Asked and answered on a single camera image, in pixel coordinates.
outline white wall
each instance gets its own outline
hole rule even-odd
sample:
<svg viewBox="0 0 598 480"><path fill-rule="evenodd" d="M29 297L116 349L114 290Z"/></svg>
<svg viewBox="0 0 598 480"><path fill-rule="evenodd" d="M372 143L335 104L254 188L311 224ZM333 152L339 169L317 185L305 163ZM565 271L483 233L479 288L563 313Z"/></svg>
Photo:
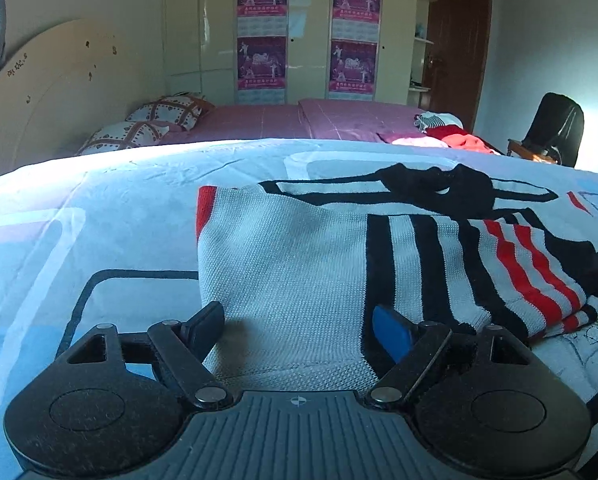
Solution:
<svg viewBox="0 0 598 480"><path fill-rule="evenodd" d="M37 34L76 18L92 18L118 32L143 59L150 93L161 95L163 75L162 0L6 0L6 55Z"/></svg>
<svg viewBox="0 0 598 480"><path fill-rule="evenodd" d="M546 92L585 113L577 167L598 171L598 0L495 0L475 133L523 139Z"/></svg>

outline plaid pillow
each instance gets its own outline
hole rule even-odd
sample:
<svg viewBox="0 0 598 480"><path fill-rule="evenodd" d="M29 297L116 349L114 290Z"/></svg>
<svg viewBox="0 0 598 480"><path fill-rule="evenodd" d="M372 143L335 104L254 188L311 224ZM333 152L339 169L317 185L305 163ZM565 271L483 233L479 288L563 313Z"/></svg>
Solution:
<svg viewBox="0 0 598 480"><path fill-rule="evenodd" d="M161 137L169 131L170 127L168 126L159 126L143 121L113 124L95 132L77 152L77 155L155 146Z"/></svg>
<svg viewBox="0 0 598 480"><path fill-rule="evenodd" d="M207 101L190 94L162 97L143 105L128 116L126 121L165 121L191 130L197 120L212 108Z"/></svg>

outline pink bedding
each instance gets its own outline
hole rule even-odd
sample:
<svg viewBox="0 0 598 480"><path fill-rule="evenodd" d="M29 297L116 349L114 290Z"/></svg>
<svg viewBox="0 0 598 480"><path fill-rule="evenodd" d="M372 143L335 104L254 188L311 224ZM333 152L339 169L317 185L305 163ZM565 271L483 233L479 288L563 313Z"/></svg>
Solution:
<svg viewBox="0 0 598 480"><path fill-rule="evenodd" d="M304 99L298 105L218 107L190 132L167 134L161 144L229 139L341 139L393 142L425 137L414 126L419 108L374 102Z"/></svg>

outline silver screw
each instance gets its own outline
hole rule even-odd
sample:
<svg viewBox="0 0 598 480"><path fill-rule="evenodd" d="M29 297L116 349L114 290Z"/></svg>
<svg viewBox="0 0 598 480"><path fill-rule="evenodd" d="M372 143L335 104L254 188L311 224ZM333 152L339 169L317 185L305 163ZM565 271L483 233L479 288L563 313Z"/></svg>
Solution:
<svg viewBox="0 0 598 480"><path fill-rule="evenodd" d="M194 396L199 402L221 402L228 396L228 394L223 388L206 386L205 388L197 390Z"/></svg>
<svg viewBox="0 0 598 480"><path fill-rule="evenodd" d="M384 386L383 388L373 389L370 396L377 402L397 402L403 395L396 388Z"/></svg>

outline chair backrest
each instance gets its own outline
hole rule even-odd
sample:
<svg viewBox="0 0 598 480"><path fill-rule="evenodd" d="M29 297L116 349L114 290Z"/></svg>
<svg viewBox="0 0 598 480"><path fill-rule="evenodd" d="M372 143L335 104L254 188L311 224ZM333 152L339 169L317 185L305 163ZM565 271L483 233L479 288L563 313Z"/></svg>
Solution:
<svg viewBox="0 0 598 480"><path fill-rule="evenodd" d="M558 162L573 168L584 130L581 106L565 95L543 96L530 130L522 144L531 150L547 150Z"/></svg>

